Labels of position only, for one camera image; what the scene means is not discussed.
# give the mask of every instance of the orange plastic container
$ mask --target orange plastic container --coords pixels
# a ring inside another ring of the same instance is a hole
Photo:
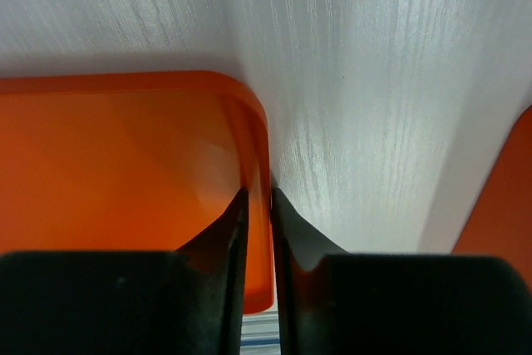
[[[0,251],[177,249],[249,188],[244,311],[273,302],[268,132],[207,71],[0,80]]]

